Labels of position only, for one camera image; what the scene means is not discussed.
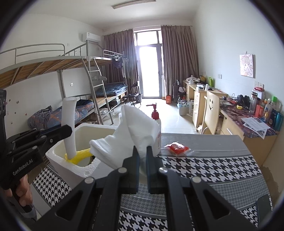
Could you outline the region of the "person's left hand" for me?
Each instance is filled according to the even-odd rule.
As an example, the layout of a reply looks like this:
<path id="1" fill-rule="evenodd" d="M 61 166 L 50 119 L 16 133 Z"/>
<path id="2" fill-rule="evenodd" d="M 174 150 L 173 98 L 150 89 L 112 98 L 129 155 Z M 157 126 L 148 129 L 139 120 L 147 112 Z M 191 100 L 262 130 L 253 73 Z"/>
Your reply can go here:
<path id="1" fill-rule="evenodd" d="M 26 205 L 31 205 L 33 203 L 28 175 L 25 175 L 20 179 L 20 183 L 18 184 L 15 193 L 19 197 L 19 204 L 21 206 L 25 207 Z"/>

